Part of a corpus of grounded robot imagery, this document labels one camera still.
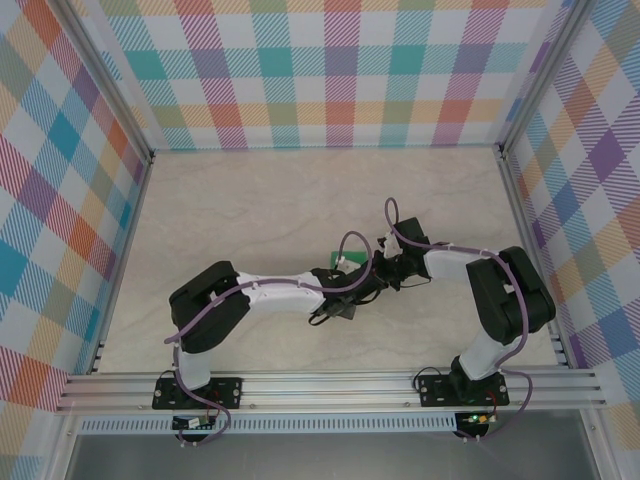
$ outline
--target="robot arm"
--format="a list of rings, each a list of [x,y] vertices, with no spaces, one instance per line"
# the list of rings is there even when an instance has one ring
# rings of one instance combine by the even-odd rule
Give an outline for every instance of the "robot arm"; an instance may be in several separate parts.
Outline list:
[[[429,243],[416,218],[396,223],[394,227],[404,238]],[[351,319],[358,305],[369,303],[386,288],[398,291],[402,282],[417,275],[433,280],[446,278],[470,286],[483,328],[472,345],[454,359],[450,380],[463,402],[478,390],[482,391],[483,380],[496,373],[496,362],[517,348],[522,335],[521,312],[505,273],[495,260],[476,254],[448,250],[425,253],[424,249],[406,244],[393,235],[379,239],[379,243],[385,250],[374,252],[366,279],[344,293],[318,290],[354,283],[365,272],[365,266],[350,273],[316,268],[291,277],[269,277],[293,280],[293,284],[258,285],[256,282],[264,277],[237,272],[230,262],[222,261],[178,289],[169,303],[173,323],[182,329],[216,296],[243,283],[252,284],[211,308],[198,325],[182,337],[179,368],[186,386],[195,390],[209,382],[209,351],[249,312],[307,313],[311,315],[312,325],[335,316]],[[390,248],[391,243],[396,245],[395,250]],[[546,287],[522,248],[511,247],[495,253],[509,265],[517,279],[525,297],[529,332],[537,332],[555,316],[555,306]]]

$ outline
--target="green object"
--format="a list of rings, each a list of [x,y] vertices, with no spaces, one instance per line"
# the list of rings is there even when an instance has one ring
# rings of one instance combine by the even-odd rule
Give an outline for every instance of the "green object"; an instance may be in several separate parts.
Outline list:
[[[367,252],[342,252],[342,256],[347,260],[351,260],[352,262],[359,263],[360,265],[367,262]],[[338,258],[338,252],[331,252],[331,263],[329,264],[330,268],[334,268],[336,266],[336,259]]]

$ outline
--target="black mounting plate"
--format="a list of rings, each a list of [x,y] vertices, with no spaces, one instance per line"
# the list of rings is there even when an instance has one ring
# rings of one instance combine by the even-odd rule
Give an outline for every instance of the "black mounting plate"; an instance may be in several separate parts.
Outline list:
[[[470,401],[461,402],[449,381],[449,375],[420,375],[418,376],[418,390],[420,391],[420,405],[423,407],[493,407],[493,399],[487,391],[496,397],[496,405],[509,405],[509,393],[504,376],[498,374],[497,381],[478,392]]]
[[[193,393],[229,410],[237,410],[240,408],[242,397],[242,379],[212,377],[208,385],[194,390]],[[154,410],[206,410],[207,405],[184,393],[173,377],[161,377],[156,381],[151,408]]]

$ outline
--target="colorful plaid backdrop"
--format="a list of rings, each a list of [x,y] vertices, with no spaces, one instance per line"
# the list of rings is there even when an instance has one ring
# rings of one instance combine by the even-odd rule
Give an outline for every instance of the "colorful plaid backdrop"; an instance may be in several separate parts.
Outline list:
[[[491,144],[560,2],[74,3],[153,143],[194,149]]]
[[[515,151],[529,220],[581,367],[640,476],[640,0],[601,0]]]
[[[142,173],[45,0],[0,0],[2,479],[33,478],[50,447],[40,440],[90,353]]]

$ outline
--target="marble floor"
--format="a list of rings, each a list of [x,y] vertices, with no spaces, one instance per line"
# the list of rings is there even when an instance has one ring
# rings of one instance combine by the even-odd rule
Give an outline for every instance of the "marble floor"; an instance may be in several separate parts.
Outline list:
[[[489,148],[263,150],[157,157],[117,300],[101,372],[161,371],[175,332],[168,298],[219,260],[261,275],[329,266],[344,232],[375,245],[384,200],[432,241],[518,244]],[[348,250],[362,250],[357,239]],[[214,371],[447,366],[480,323],[468,287],[388,290],[353,320],[310,327],[300,314],[245,317],[211,356]],[[546,329],[511,364],[552,365]]]

